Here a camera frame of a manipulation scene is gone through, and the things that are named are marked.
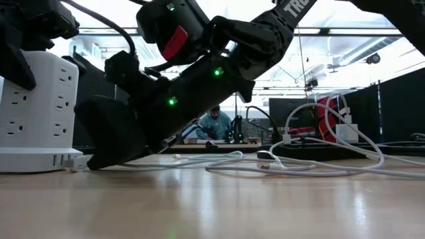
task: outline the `tangled cable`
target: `tangled cable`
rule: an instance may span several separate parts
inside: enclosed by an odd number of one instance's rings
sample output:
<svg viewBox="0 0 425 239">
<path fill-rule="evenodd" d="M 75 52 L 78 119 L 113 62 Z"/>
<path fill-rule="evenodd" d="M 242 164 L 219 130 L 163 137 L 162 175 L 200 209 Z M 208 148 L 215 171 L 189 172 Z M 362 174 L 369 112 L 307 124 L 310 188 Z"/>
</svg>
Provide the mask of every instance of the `tangled cable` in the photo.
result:
<svg viewBox="0 0 425 239">
<path fill-rule="evenodd" d="M 328 99 L 326 105 L 310 103 L 310 104 L 305 104 L 303 106 L 296 108 L 288 117 L 288 120 L 286 122 L 286 127 L 285 127 L 285 134 L 286 135 L 288 134 L 288 129 L 289 129 L 288 126 L 289 126 L 290 119 L 298 111 L 302 110 L 303 108 L 312 107 L 312 106 L 322 107 L 322 108 L 325 108 L 326 127 L 328 128 L 330 134 L 335 139 L 338 139 L 338 143 L 328 142 L 321 139 L 315 139 L 310 137 L 306 137 L 305 139 L 308 141 L 314 141 L 318 143 L 327 143 L 332 146 L 342 147 L 344 149 L 355 151 L 357 153 L 365 155 L 369 159 L 372 159 L 375 161 L 378 160 L 377 164 L 368 166 L 368 167 L 347 167 L 347 166 L 337 166 L 337 165 L 332 165 L 328 163 L 322 163 L 322 162 L 314 161 L 314 160 L 299 160 L 299 159 L 292 159 L 288 157 L 280 157 L 280 156 L 274 155 L 273 150 L 277 148 L 279 145 L 284 143 L 283 141 L 281 141 L 271 146 L 269 151 L 257 152 L 257 153 L 267 153 L 271 156 L 272 159 L 249 159 L 249 158 L 246 158 L 241 151 L 234 151 L 232 153 L 227 153 L 227 154 L 204 154 L 204 155 L 195 155 L 195 156 L 188 156 L 188 157 L 183 157 L 181 155 L 173 155 L 173 158 L 176 159 L 176 162 L 172 164 L 124 163 L 122 166 L 131 167 L 131 168 L 139 168 L 139 169 L 140 168 L 173 169 L 173 168 L 184 167 L 189 165 L 210 163 L 209 165 L 205 167 L 207 171 L 249 171 L 249 172 L 265 173 L 265 174 L 272 174 L 272 175 L 291 175 L 291 176 L 302 176 L 302 177 L 341 177 L 341 176 L 355 175 L 357 173 L 374 173 L 374 174 L 389 175 L 389 176 L 396 176 L 396 177 L 425 179 L 425 173 L 407 173 L 407 172 L 400 172 L 400 171 L 384 170 L 383 167 L 385 165 L 386 159 L 393 159 L 403 163 L 407 163 L 407 164 L 411 164 L 415 166 L 421 166 L 421 167 L 425 167 L 425 163 L 419 163 L 419 162 L 410 161 L 407 159 L 401 159 L 400 157 L 384 155 L 382 151 L 379 149 L 378 145 L 373 143 L 372 140 L 370 140 L 365 134 L 361 133 L 358 129 L 355 129 L 353 126 L 351 126 L 351 122 L 348 122 L 344 117 L 342 117 L 335 110 L 329 107 L 329 103 L 331 99 L 335 96 L 342 97 L 344 105 L 347 109 L 347 114 L 349 114 L 349 109 L 347 107 L 347 103 L 345 101 L 344 96 L 340 94 L 336 94 Z M 366 149 L 355 147 L 347 143 L 346 141 L 343 141 L 341 138 L 339 138 L 338 135 L 336 135 L 335 132 L 333 132 L 333 129 L 329 125 L 328 112 L 331 112 L 333 115 L 338 117 L 343 123 L 347 124 L 352 130 L 356 131 L 358 135 L 362 137 L 366 142 L 368 142 L 375 151 L 369 151 Z M 235 166 L 229 165 L 229 164 L 239 163 L 243 161 L 257 162 L 258 168 L 235 167 Z M 300 166 L 288 166 L 288 164 L 296 164 Z M 335 172 L 308 171 L 311 169 L 316 169 L 318 167 L 335 169 L 337 171 Z"/>
</svg>

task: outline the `white cable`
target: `white cable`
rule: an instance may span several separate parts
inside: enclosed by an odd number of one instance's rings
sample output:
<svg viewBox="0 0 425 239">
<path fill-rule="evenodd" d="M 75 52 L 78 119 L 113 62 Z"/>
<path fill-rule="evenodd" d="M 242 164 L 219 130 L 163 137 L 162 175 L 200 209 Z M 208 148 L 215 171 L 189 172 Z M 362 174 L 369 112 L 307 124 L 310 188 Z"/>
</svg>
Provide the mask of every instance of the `white cable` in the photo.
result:
<svg viewBox="0 0 425 239">
<path fill-rule="evenodd" d="M 64 161 L 64 169 L 68 172 L 75 173 L 77 171 L 87 168 L 87 162 L 93 155 L 83 155 L 73 159 L 66 159 Z"/>
<path fill-rule="evenodd" d="M 348 109 L 348 105 L 347 105 L 347 101 L 346 101 L 346 99 L 345 99 L 345 96 L 344 95 L 342 95 L 342 94 L 334 94 L 334 95 L 332 95 L 332 96 L 330 96 L 328 99 L 327 99 L 327 101 L 326 101 L 326 106 L 327 107 L 329 107 L 329 105 L 330 105 L 330 102 L 331 102 L 331 99 L 332 98 L 334 98 L 335 96 L 339 96 L 339 97 L 341 97 L 341 99 L 343 100 L 343 102 L 344 102 L 344 107 L 345 108 L 347 108 Z M 344 147 L 345 149 L 351 149 L 351 150 L 353 150 L 353 151 L 356 151 L 356 152 L 358 152 L 358 153 L 361 153 L 361 154 L 363 154 L 363 155 L 366 155 L 367 157 L 369 157 L 370 155 L 372 155 L 372 156 L 378 156 L 378 154 L 377 154 L 377 152 L 374 152 L 374 151 L 370 151 L 370 150 L 367 150 L 367 149 L 362 149 L 362 148 L 360 148 L 360 147 L 355 147 L 354 145 L 351 145 L 351 144 L 349 144 L 349 143 L 347 143 L 347 142 L 345 142 L 344 140 L 342 140 L 333 130 L 332 130 L 332 127 L 330 126 L 330 123 L 329 123 L 329 116 L 328 116 L 328 110 L 327 109 L 325 109 L 325 124 L 326 124 L 326 127 L 327 127 L 327 129 L 328 129 L 328 131 L 330 132 L 330 134 L 335 138 L 335 139 L 338 139 L 338 141 L 340 141 L 343 145 L 345 145 L 345 146 L 347 146 L 347 147 Z M 408 163 L 408 164 L 411 164 L 411 165 L 416 165 L 416 166 L 421 166 L 421 167 L 425 167 L 425 163 L 419 163 L 419 162 L 415 162 L 415 161 L 410 161 L 410 160 L 406 160 L 406 159 L 401 159 L 400 157 L 395 157 L 395 156 L 391 156 L 391 155 L 384 155 L 384 157 L 386 157 L 386 158 L 389 158 L 389 159 L 394 159 L 394 160 L 397 160 L 397 161 L 401 161 L 401 162 L 403 162 L 403 163 Z"/>
<path fill-rule="evenodd" d="M 382 170 L 384 167 L 385 157 L 382 154 L 382 151 L 378 148 L 378 146 L 373 143 L 366 135 L 361 133 L 359 130 L 353 128 L 350 126 L 350 124 L 337 112 L 332 110 L 329 106 L 324 106 L 322 104 L 305 104 L 303 106 L 298 107 L 296 110 L 294 110 L 291 115 L 288 117 L 288 119 L 291 119 L 294 114 L 296 114 L 297 111 L 306 108 L 306 107 L 322 107 L 325 108 L 327 111 L 331 112 L 332 114 L 336 115 L 342 122 L 346 123 L 352 130 L 356 131 L 362 138 L 364 138 L 368 143 L 372 145 L 372 147 L 377 151 L 379 155 L 379 163 L 377 165 L 373 165 L 370 167 L 344 167 L 344 166 L 336 166 L 336 165 L 330 165 L 328 163 L 322 163 L 317 161 L 305 161 L 305 160 L 299 160 L 299 159 L 290 159 L 287 157 L 278 157 L 280 160 L 289 161 L 291 163 L 298 163 L 303 165 L 317 165 L 322 167 L 327 167 L 330 169 L 336 169 L 340 170 L 337 172 L 299 172 L 299 171 L 278 171 L 278 170 L 267 170 L 267 169 L 249 169 L 249 168 L 241 168 L 241 167 L 219 167 L 220 165 L 223 165 L 224 162 L 216 162 L 212 165 L 209 165 L 206 167 L 206 170 L 236 170 L 236 171 L 252 171 L 252 172 L 259 172 L 259 173 L 268 173 L 268 174 L 278 174 L 278 175 L 295 175 L 295 176 L 306 176 L 306 177 L 335 177 L 335 176 L 347 176 L 347 175 L 353 175 L 355 173 L 376 173 L 381 175 L 390 175 L 390 176 L 396 176 L 396 177 L 410 177 L 415 179 L 425 179 L 425 174 L 423 173 L 405 173 L 405 172 L 397 172 L 397 171 L 386 171 Z M 356 150 L 361 153 L 365 153 L 363 150 L 358 150 L 357 147 L 353 147 L 352 145 L 349 145 L 346 143 L 345 147 L 348 147 L 349 149 Z"/>
<path fill-rule="evenodd" d="M 181 155 L 172 155 L 173 158 L 177 160 L 186 159 L 189 162 L 184 163 L 175 163 L 175 164 L 131 164 L 123 163 L 121 166 L 131 167 L 131 168 L 164 168 L 164 169 L 174 169 L 178 167 L 184 167 L 189 165 L 198 165 L 201 163 L 211 163 L 217 161 L 226 161 L 226 160 L 241 160 L 244 158 L 244 154 L 241 151 L 233 151 L 232 153 L 227 154 L 204 154 L 204 155 L 195 155 L 190 157 L 182 157 Z"/>
<path fill-rule="evenodd" d="M 343 96 L 341 96 L 341 97 L 343 99 L 345 107 L 347 108 L 347 103 L 345 101 L 345 98 Z M 251 171 L 251 172 L 257 172 L 257 173 L 267 173 L 267 174 L 275 174 L 275 175 L 293 175 L 293 176 L 304 176 L 304 177 L 338 177 L 338 176 L 354 175 L 356 173 L 376 173 L 376 174 L 390 175 L 390 176 L 397 176 L 397 177 L 410 177 L 410 178 L 415 178 L 415 179 L 425 179 L 425 174 L 423 174 L 423 173 L 405 173 L 405 172 L 382 170 L 382 168 L 384 167 L 385 157 L 388 157 L 390 159 L 396 159 L 396 160 L 402 161 L 404 163 L 410 163 L 410 164 L 418 165 L 418 166 L 425 166 L 425 163 L 418 163 L 418 162 L 409 161 L 409 160 L 401 159 L 401 158 L 394 157 L 394 156 L 383 155 L 383 153 L 379 149 L 379 147 L 376 144 L 374 144 L 366 135 L 361 133 L 359 130 L 353 128 L 350 125 L 350 122 L 348 122 L 342 116 L 340 116 L 337 112 L 332 110 L 329 107 L 329 102 L 330 102 L 330 100 L 328 100 L 326 106 L 324 106 L 322 104 L 311 103 L 311 104 L 305 104 L 303 106 L 298 107 L 288 117 L 288 121 L 286 122 L 286 129 L 289 126 L 289 120 L 292 118 L 292 116 L 294 114 L 296 114 L 301 109 L 307 108 L 307 107 L 312 107 L 312 106 L 325 108 L 326 125 L 327 125 L 329 132 L 335 138 L 337 138 L 338 136 L 333 132 L 332 128 L 329 125 L 329 121 L 327 119 L 328 112 L 331 112 L 332 114 L 336 115 L 342 122 L 346 123 L 352 130 L 356 131 L 363 139 L 365 139 L 368 143 L 370 143 L 371 146 L 377 152 L 355 147 L 355 146 L 350 145 L 349 143 L 347 143 L 347 142 L 345 142 L 341 139 L 338 139 L 338 138 L 337 139 L 340 140 L 340 142 L 342 144 L 327 142 L 327 141 L 323 141 L 323 140 L 320 140 L 320 139 L 314 139 L 314 138 L 309 138 L 309 137 L 307 137 L 306 139 L 311 140 L 311 141 L 317 141 L 317 142 L 320 142 L 320 143 L 328 143 L 330 145 L 342 147 L 342 148 L 345 148 L 345 149 L 350 149 L 350 150 L 356 151 L 358 153 L 364 154 L 368 157 L 371 157 L 371 156 L 378 157 L 379 158 L 378 164 L 373 165 L 373 166 L 369 166 L 369 167 L 344 167 L 344 166 L 330 165 L 328 163 L 322 163 L 322 162 L 317 162 L 317 161 L 306 161 L 306 160 L 299 160 L 299 159 L 291 159 L 291 158 L 287 158 L 287 157 L 278 157 L 278 156 L 273 154 L 273 150 L 277 146 L 282 144 L 282 142 L 279 142 L 279 143 L 271 146 L 269 151 L 258 152 L 258 153 L 268 153 L 273 159 L 245 159 L 242 152 L 235 151 L 235 152 L 227 153 L 227 154 L 206 154 L 206 155 L 196 155 L 196 156 L 190 156 L 190 157 L 182 157 L 180 155 L 174 155 L 173 156 L 176 159 L 186 159 L 186 160 L 189 161 L 189 162 L 185 162 L 185 163 L 176 163 L 176 164 L 169 164 L 169 165 L 164 165 L 164 164 L 162 164 L 162 165 L 158 165 L 158 164 L 134 165 L 134 164 L 125 163 L 122 166 L 133 167 L 133 168 L 157 167 L 157 168 L 168 168 L 168 169 L 170 169 L 170 168 L 184 167 L 184 166 L 188 166 L 188 165 L 196 165 L 196 164 L 200 164 L 200 163 L 211 163 L 211 162 L 213 162 L 212 164 L 205 167 L 205 169 L 207 171 L 210 171 L 210 170 Z M 255 169 L 255 168 L 246 168 L 246 167 L 223 167 L 222 166 L 222 165 L 227 165 L 229 163 L 238 163 L 238 162 L 242 162 L 242 161 L 266 162 L 266 163 L 271 163 L 274 166 L 277 165 L 278 167 L 270 167 L 270 169 Z M 295 163 L 295 164 L 300 164 L 300 165 L 308 165 L 308 166 L 286 167 L 286 166 L 283 165 L 283 162 L 285 162 L 285 163 Z M 327 168 L 330 168 L 330 169 L 336 169 L 336 170 L 339 170 L 339 171 L 336 171 L 336 172 L 305 172 L 306 170 L 314 169 L 317 166 L 327 167 Z"/>
</svg>

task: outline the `person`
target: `person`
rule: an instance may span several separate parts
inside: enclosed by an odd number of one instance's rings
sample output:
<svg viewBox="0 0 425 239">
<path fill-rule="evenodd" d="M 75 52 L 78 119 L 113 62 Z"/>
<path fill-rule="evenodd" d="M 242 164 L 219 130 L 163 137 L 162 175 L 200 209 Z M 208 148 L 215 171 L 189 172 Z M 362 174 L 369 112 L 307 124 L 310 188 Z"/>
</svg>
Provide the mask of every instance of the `person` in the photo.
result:
<svg viewBox="0 0 425 239">
<path fill-rule="evenodd" d="M 197 129 L 199 139 L 222 140 L 226 130 L 230 129 L 232 120 L 224 112 L 220 111 L 220 106 L 215 106 L 204 116 L 199 124 L 203 126 L 208 133 Z"/>
</svg>

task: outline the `plug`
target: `plug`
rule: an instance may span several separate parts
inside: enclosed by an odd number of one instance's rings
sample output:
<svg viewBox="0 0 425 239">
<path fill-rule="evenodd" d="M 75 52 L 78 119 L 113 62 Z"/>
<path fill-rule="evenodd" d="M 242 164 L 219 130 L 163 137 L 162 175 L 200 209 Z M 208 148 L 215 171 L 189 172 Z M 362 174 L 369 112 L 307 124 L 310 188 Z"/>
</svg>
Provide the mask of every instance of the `plug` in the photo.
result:
<svg viewBox="0 0 425 239">
<path fill-rule="evenodd" d="M 291 142 L 292 142 L 291 135 L 290 135 L 290 134 L 288 134 L 288 133 L 285 133 L 285 134 L 282 136 L 282 140 L 283 140 L 283 144 L 284 144 L 284 145 L 291 144 Z"/>
<path fill-rule="evenodd" d="M 288 170 L 287 167 L 285 167 L 283 165 L 279 165 L 277 163 L 265 164 L 265 165 L 262 165 L 260 168 L 261 169 L 267 169 L 267 170 L 283 170 L 283 171 Z"/>
<path fill-rule="evenodd" d="M 83 155 L 73 159 L 67 159 L 64 162 L 64 168 L 71 173 L 75 173 L 79 170 L 87 168 L 87 162 L 90 160 L 92 155 Z"/>
<path fill-rule="evenodd" d="M 347 115 L 344 116 L 344 120 L 346 120 L 349 124 L 352 124 L 353 123 L 352 122 L 352 119 L 351 119 L 351 116 L 349 114 L 347 114 Z"/>
<path fill-rule="evenodd" d="M 183 157 L 180 154 L 173 154 L 172 158 L 179 160 L 179 159 L 182 159 Z"/>
</svg>

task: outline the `power adapter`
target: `power adapter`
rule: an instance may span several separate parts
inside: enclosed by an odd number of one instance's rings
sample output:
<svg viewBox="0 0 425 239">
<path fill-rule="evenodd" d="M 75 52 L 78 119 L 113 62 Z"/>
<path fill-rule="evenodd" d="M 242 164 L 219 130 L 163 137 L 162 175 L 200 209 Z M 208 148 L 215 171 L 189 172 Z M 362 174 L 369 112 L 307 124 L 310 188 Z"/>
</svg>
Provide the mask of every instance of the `power adapter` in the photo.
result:
<svg viewBox="0 0 425 239">
<path fill-rule="evenodd" d="M 358 129 L 357 124 L 351 123 L 351 116 L 347 115 L 345 116 L 345 120 L 355 129 Z M 359 134 L 351 129 L 346 124 L 338 124 L 335 127 L 336 134 L 338 136 L 337 143 L 340 143 L 341 140 L 347 142 L 347 143 L 358 143 L 359 142 Z"/>
</svg>

